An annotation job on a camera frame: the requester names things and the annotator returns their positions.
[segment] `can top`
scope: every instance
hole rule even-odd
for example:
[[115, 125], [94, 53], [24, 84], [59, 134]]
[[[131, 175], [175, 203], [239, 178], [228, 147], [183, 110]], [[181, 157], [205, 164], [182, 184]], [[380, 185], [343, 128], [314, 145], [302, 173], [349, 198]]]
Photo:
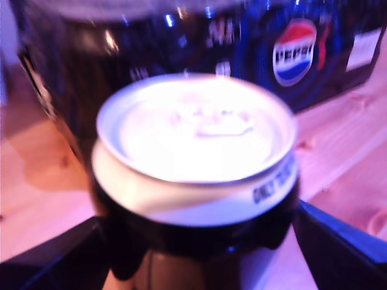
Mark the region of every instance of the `can top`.
[[273, 167], [296, 138], [291, 110], [272, 93], [229, 77], [160, 76], [127, 86], [101, 107], [109, 151], [153, 178], [237, 181]]

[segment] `wooden surface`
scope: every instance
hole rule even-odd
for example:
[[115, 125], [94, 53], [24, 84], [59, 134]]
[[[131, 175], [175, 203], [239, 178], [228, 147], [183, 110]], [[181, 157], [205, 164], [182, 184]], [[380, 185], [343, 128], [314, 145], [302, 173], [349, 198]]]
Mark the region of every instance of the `wooden surface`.
[[[387, 241], [387, 40], [363, 86], [298, 115], [301, 198]], [[86, 174], [16, 70], [1, 108], [1, 260], [93, 215]], [[266, 289], [316, 289], [291, 230]], [[104, 289], [114, 289], [108, 277]]]

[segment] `pepsi logo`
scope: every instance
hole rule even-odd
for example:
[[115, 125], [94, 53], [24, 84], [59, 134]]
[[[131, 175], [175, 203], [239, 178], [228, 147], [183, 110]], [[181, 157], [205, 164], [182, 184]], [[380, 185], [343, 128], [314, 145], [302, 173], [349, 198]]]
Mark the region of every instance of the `pepsi logo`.
[[308, 19], [293, 19], [273, 50], [273, 70], [282, 86], [293, 86], [309, 71], [317, 30]]

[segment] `black holder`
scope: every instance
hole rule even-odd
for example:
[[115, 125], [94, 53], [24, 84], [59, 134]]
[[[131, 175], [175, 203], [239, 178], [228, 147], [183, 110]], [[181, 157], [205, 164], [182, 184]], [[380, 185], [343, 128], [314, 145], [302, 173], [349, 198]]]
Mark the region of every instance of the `black holder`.
[[[111, 265], [104, 222], [91, 217], [1, 263], [1, 288], [102, 289]], [[293, 226], [319, 289], [387, 289], [387, 243], [303, 201]]]

